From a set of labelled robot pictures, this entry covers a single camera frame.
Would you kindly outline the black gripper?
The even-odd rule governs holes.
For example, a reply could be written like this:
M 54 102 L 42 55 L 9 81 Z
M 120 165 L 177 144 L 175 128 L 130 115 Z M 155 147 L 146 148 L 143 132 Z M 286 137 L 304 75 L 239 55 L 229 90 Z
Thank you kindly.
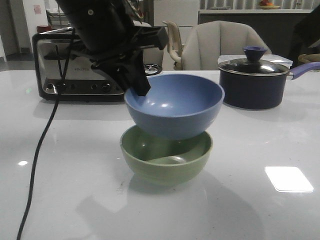
M 71 54 L 91 61 L 93 72 L 113 79 L 126 92 L 133 88 L 138 96 L 145 96 L 151 86 L 145 73 L 144 50 L 158 48 L 163 50 L 168 43 L 164 27 L 133 26 L 118 40 L 116 32 L 106 32 L 109 40 L 96 37 L 92 42 L 70 47 Z

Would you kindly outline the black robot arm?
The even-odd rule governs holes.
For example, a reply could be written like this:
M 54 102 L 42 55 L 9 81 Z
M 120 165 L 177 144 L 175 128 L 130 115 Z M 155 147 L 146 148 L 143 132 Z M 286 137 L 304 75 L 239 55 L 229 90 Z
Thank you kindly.
M 138 26 L 130 14 L 139 15 L 131 0 L 59 0 L 71 26 L 85 48 L 78 52 L 92 61 L 91 69 L 113 79 L 123 91 L 145 96 L 150 90 L 144 50 L 163 50 L 168 41 L 163 26 Z
M 311 55 L 320 53 L 320 5 L 294 26 L 287 56 L 292 67 L 299 65 L 303 50 L 310 50 Z

